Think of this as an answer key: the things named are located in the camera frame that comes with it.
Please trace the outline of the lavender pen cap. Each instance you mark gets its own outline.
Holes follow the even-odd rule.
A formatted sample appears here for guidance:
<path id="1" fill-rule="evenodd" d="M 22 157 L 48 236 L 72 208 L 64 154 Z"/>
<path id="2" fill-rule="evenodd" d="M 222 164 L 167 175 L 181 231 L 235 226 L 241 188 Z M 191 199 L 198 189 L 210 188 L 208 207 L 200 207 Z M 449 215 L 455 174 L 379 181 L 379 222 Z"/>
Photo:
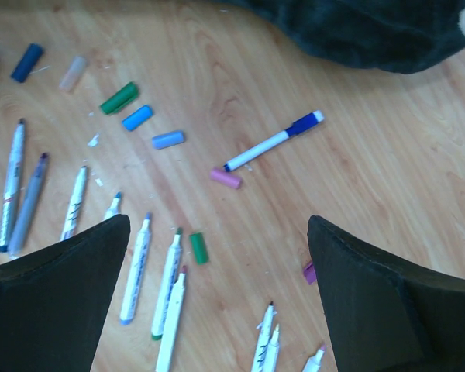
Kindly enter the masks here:
<path id="1" fill-rule="evenodd" d="M 170 146 L 181 144 L 185 141 L 185 134 L 182 130 L 160 134 L 152 138 L 153 148 L 162 150 Z"/>

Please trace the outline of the light blue marker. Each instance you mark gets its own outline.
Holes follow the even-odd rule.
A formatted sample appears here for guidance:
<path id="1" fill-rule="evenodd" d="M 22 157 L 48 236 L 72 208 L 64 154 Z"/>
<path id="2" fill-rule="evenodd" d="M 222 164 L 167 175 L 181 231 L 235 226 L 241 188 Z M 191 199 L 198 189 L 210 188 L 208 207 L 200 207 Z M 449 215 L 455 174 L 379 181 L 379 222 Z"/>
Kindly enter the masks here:
<path id="1" fill-rule="evenodd" d="M 122 200 L 122 192 L 118 191 L 112 199 L 111 205 L 105 211 L 103 220 L 110 219 L 111 217 L 120 213 L 120 202 Z"/>

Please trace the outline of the pale pink cap marker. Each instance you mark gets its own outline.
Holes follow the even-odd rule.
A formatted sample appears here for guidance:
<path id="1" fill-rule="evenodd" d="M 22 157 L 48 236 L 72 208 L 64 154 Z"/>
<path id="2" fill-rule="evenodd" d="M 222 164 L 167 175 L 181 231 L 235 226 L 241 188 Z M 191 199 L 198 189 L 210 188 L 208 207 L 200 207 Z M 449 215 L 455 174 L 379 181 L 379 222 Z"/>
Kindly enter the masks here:
<path id="1" fill-rule="evenodd" d="M 272 337 L 270 338 L 270 341 L 267 344 L 267 353 L 263 364 L 263 372 L 274 372 L 276 369 L 277 358 L 280 349 L 279 335 L 280 325 L 276 324 L 272 333 Z"/>

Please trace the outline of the dark green pen cap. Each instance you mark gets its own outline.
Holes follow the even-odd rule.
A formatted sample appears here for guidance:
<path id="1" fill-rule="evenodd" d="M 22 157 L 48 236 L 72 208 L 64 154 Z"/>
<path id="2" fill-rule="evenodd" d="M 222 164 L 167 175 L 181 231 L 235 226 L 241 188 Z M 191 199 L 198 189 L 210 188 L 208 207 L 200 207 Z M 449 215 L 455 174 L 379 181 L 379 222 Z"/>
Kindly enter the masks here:
<path id="1" fill-rule="evenodd" d="M 191 248 L 195 254 L 195 259 L 198 265 L 208 263 L 208 251 L 205 244 L 204 236 L 201 232 L 193 233 L 189 236 Z"/>

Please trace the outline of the purple marker grey body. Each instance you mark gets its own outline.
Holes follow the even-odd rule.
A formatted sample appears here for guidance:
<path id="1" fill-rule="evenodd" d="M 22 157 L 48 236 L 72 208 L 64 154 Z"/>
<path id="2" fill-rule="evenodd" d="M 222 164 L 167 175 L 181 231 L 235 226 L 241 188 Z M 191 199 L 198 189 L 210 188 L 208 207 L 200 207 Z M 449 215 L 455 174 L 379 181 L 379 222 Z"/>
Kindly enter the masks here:
<path id="1" fill-rule="evenodd" d="M 19 255 L 19 252 L 26 241 L 27 233 L 43 186 L 48 160 L 49 154 L 42 153 L 35 170 L 29 179 L 29 184 L 26 188 L 26 196 L 23 200 L 21 209 L 19 210 L 15 228 L 13 229 L 12 236 L 9 241 L 8 252 L 11 260 L 14 260 Z"/>

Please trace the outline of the lavender cap marker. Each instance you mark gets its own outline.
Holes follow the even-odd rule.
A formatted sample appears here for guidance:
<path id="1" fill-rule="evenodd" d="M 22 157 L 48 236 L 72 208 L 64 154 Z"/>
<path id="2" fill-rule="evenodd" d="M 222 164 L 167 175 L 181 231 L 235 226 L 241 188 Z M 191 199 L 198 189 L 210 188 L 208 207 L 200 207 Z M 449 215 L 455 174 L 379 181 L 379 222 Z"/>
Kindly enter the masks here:
<path id="1" fill-rule="evenodd" d="M 119 320 L 123 326 L 130 324 L 136 314 L 136 307 L 146 264 L 146 256 L 148 254 L 151 240 L 150 223 L 151 213 L 148 212 L 146 213 L 141 229 L 138 232 L 133 249 L 133 258 L 119 314 Z"/>

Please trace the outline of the magenta cap marker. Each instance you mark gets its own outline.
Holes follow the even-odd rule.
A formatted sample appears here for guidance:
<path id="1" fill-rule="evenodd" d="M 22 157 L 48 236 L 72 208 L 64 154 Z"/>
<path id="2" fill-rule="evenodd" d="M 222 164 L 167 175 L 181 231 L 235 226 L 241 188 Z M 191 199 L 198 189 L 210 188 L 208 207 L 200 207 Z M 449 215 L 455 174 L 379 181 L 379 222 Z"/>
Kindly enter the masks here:
<path id="1" fill-rule="evenodd" d="M 257 340 L 251 372 L 261 372 L 263 369 L 265 357 L 267 355 L 267 345 L 270 340 L 270 331 L 274 320 L 274 302 L 271 301 L 264 313 L 263 321 L 260 326 L 260 333 Z"/>

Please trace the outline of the light blue pen cap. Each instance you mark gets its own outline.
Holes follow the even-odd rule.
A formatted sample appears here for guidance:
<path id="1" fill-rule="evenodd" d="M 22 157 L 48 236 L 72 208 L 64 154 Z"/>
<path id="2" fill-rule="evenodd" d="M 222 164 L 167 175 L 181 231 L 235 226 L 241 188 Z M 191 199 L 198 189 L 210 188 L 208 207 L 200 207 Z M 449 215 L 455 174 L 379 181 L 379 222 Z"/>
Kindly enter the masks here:
<path id="1" fill-rule="evenodd" d="M 153 110 L 148 105 L 143 105 L 138 108 L 135 112 L 127 116 L 122 120 L 123 127 L 128 131 L 134 131 L 146 120 L 153 116 Z"/>

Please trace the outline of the green cap white marker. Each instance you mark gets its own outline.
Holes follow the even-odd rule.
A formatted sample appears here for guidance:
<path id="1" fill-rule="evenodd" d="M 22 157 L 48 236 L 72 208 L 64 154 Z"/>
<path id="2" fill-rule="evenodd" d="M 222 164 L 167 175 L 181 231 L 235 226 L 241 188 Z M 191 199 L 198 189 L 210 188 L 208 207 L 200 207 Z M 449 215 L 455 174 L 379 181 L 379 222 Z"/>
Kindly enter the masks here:
<path id="1" fill-rule="evenodd" d="M 181 237 L 183 229 L 177 228 L 172 244 L 167 251 L 167 257 L 164 264 L 164 271 L 160 283 L 160 289 L 157 296 L 157 303 L 151 325 L 152 340 L 161 339 L 164 332 L 164 324 L 167 316 L 167 309 L 170 301 L 171 290 L 177 274 L 181 259 Z"/>

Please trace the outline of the purple cap white marker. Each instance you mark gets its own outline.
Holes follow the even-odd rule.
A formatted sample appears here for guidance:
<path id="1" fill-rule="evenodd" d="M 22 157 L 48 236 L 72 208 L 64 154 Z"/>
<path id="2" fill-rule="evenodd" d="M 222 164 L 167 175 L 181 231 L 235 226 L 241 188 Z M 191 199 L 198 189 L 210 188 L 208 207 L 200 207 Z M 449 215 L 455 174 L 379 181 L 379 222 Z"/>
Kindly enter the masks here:
<path id="1" fill-rule="evenodd" d="M 302 372 L 319 372 L 322 366 L 322 359 L 326 352 L 326 345 L 322 344 L 313 356 L 310 356 L 302 370 Z"/>

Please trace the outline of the clear purple pen cap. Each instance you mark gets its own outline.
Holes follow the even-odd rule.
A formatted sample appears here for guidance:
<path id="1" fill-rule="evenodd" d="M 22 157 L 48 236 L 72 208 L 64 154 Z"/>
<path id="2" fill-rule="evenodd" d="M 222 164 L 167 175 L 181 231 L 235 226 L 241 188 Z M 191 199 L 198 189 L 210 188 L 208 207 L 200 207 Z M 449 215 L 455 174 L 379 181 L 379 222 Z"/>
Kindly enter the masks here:
<path id="1" fill-rule="evenodd" d="M 70 92 L 72 91 L 77 83 L 80 81 L 83 76 L 86 68 L 88 66 L 88 59 L 83 56 L 76 56 L 67 72 L 61 79 L 58 88 L 61 91 Z"/>

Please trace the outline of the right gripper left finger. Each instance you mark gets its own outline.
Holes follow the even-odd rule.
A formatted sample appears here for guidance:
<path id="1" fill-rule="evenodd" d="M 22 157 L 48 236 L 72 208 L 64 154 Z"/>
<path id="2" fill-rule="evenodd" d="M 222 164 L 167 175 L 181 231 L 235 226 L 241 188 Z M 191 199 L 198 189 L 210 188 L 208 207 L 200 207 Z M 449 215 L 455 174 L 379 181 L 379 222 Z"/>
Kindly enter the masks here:
<path id="1" fill-rule="evenodd" d="M 0 265 L 0 371 L 89 371 L 131 232 L 116 215 Z"/>

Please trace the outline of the dark blue pen cap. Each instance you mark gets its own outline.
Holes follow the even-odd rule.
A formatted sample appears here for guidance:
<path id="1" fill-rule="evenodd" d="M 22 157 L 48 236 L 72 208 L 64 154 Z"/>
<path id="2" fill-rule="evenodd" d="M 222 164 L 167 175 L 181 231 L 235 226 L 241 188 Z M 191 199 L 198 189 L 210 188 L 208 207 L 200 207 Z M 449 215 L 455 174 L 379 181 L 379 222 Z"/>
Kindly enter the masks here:
<path id="1" fill-rule="evenodd" d="M 31 43 L 12 72 L 11 79 L 19 83 L 25 82 L 43 53 L 44 48 L 42 46 Z"/>

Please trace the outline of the dark blue marker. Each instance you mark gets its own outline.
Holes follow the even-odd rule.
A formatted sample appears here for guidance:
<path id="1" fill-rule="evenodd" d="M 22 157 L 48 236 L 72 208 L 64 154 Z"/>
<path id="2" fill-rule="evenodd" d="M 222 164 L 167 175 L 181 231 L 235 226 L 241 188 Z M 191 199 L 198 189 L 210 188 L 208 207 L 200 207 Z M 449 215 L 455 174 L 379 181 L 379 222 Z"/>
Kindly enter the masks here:
<path id="1" fill-rule="evenodd" d="M 16 223 L 25 138 L 26 120 L 21 118 L 12 137 L 12 146 L 6 171 L 0 222 L 0 253 L 7 251 Z"/>

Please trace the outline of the pink pen cap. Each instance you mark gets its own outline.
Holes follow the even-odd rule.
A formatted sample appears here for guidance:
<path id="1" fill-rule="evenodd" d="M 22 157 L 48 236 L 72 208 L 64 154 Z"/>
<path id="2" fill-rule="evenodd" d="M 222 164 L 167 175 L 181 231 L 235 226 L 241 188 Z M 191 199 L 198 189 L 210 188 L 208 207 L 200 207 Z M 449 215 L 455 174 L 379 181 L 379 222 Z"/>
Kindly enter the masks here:
<path id="1" fill-rule="evenodd" d="M 243 181 L 241 177 L 218 168 L 212 168 L 209 177 L 213 181 L 219 182 L 220 184 L 233 189 L 239 189 Z"/>

